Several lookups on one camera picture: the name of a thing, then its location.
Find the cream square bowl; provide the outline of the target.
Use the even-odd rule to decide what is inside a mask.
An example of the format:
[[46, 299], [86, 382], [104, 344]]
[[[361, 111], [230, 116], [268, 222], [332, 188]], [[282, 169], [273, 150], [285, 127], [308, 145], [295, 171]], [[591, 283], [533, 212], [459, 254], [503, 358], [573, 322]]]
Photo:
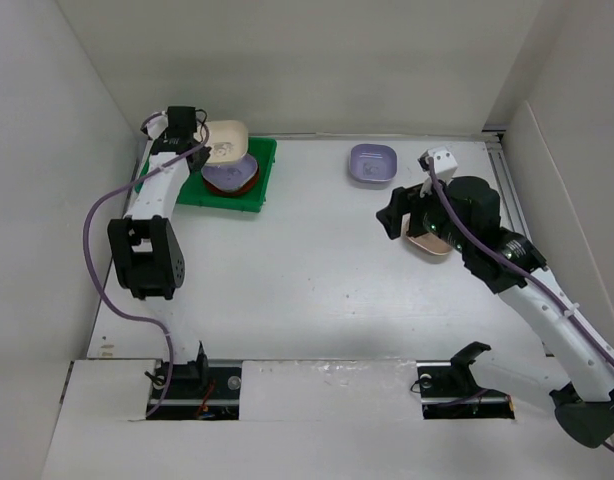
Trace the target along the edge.
[[239, 161], [248, 151], [249, 131], [237, 120], [209, 121], [207, 146], [210, 156], [207, 165], [225, 165]]

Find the purple square bowl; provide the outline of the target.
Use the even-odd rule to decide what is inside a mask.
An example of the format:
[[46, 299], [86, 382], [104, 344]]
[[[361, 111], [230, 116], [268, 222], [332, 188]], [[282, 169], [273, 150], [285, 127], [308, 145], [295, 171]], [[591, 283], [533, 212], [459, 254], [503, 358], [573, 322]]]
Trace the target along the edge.
[[220, 165], [205, 165], [201, 170], [204, 180], [223, 192], [241, 189], [258, 172], [258, 162], [250, 154], [245, 154], [236, 162]]
[[361, 183], [388, 183], [397, 174], [398, 157], [386, 145], [358, 144], [351, 149], [348, 170], [350, 176]]

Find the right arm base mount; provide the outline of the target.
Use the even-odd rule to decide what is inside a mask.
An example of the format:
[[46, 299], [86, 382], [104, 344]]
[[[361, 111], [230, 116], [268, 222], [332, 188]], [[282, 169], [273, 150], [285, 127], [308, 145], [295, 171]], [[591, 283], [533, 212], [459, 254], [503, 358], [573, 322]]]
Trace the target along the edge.
[[508, 395], [456, 380], [449, 361], [421, 361], [416, 371], [410, 392], [419, 397], [424, 420], [515, 419]]

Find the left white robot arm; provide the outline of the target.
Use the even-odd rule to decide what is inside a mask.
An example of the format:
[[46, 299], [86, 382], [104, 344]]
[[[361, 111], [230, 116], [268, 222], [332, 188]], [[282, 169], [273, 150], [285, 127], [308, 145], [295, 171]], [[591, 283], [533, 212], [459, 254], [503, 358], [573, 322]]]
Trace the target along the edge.
[[124, 216], [108, 223], [119, 285], [139, 301], [171, 301], [185, 280], [184, 256], [171, 218], [179, 193], [209, 159], [208, 127], [193, 106], [170, 106], [146, 120], [147, 171]]

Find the red round plate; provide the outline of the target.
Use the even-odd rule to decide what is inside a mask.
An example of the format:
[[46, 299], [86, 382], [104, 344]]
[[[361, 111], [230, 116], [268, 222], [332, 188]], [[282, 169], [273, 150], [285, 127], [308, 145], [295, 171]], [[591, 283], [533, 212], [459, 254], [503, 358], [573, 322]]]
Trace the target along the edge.
[[255, 170], [236, 167], [215, 167], [210, 176], [202, 176], [205, 187], [220, 197], [240, 197], [253, 189], [259, 180], [260, 169]]

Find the pink square bowl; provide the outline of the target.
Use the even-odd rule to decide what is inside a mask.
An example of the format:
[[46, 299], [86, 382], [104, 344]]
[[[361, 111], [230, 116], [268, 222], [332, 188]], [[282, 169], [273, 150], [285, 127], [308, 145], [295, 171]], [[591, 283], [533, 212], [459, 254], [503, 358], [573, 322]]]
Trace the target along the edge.
[[410, 243], [422, 251], [435, 256], [446, 256], [452, 252], [452, 247], [449, 244], [430, 233], [425, 233], [418, 237], [410, 235], [409, 227], [410, 219], [407, 218], [405, 226], [403, 227], [403, 234]]

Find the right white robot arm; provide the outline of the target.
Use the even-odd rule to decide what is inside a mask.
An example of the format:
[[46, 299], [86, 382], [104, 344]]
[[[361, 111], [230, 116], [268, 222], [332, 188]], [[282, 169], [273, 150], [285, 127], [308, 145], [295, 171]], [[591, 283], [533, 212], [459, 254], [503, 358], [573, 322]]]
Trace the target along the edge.
[[516, 396], [553, 414], [579, 444], [607, 446], [614, 435], [614, 350], [564, 294], [538, 249], [502, 226], [497, 191], [474, 176], [430, 179], [394, 189], [376, 218], [390, 239], [429, 234], [452, 247], [557, 363], [534, 367], [473, 341], [439, 372], [421, 374], [422, 392], [449, 397], [450, 411], [489, 391]]

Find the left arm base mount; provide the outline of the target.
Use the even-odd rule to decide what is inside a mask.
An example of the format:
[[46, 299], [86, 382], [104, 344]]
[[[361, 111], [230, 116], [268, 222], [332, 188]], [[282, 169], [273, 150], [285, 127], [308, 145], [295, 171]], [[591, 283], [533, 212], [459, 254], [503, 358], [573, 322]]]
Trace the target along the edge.
[[146, 419], [238, 420], [242, 365], [242, 361], [210, 360], [203, 373], [193, 365], [175, 365], [164, 400]]

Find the green plastic bin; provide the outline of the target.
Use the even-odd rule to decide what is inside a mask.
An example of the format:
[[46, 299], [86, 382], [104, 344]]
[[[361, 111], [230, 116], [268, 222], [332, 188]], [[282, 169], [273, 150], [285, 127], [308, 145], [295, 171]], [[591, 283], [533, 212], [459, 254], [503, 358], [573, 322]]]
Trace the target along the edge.
[[201, 170], [189, 171], [193, 153], [150, 153], [142, 173], [142, 183], [126, 215], [136, 220], [154, 216], [171, 218], [177, 204], [257, 213], [266, 199], [266, 190], [275, 161], [277, 143], [272, 139], [248, 138], [248, 151], [258, 162], [259, 180], [240, 197], [220, 197], [205, 187]]

